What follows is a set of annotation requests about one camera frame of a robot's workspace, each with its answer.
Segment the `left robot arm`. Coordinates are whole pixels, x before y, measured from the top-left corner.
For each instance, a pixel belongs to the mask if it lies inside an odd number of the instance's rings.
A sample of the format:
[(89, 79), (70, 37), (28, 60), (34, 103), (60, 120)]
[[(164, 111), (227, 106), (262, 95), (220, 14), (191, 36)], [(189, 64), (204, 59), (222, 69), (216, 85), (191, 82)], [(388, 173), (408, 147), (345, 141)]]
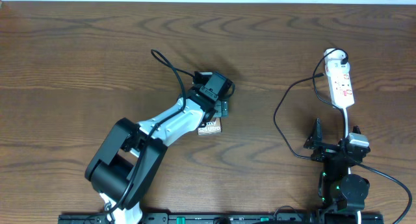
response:
[(163, 113), (134, 123), (118, 120), (86, 167), (85, 178), (105, 202), (104, 211), (86, 222), (139, 223), (140, 201), (149, 189), (167, 149), (213, 117), (228, 114), (235, 84), (218, 72), (196, 72)]

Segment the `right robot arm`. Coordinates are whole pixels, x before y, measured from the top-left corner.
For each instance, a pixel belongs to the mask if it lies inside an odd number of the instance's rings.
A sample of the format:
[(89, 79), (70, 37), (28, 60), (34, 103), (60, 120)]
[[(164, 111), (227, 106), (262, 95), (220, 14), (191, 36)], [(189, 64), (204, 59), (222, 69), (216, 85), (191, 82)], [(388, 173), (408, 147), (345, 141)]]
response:
[(371, 151), (368, 138), (355, 126), (338, 144), (325, 143), (320, 120), (316, 119), (304, 148), (313, 151), (312, 161), (323, 163), (318, 184), (322, 208), (316, 211), (317, 223), (360, 223), (370, 183), (351, 173), (350, 168)]

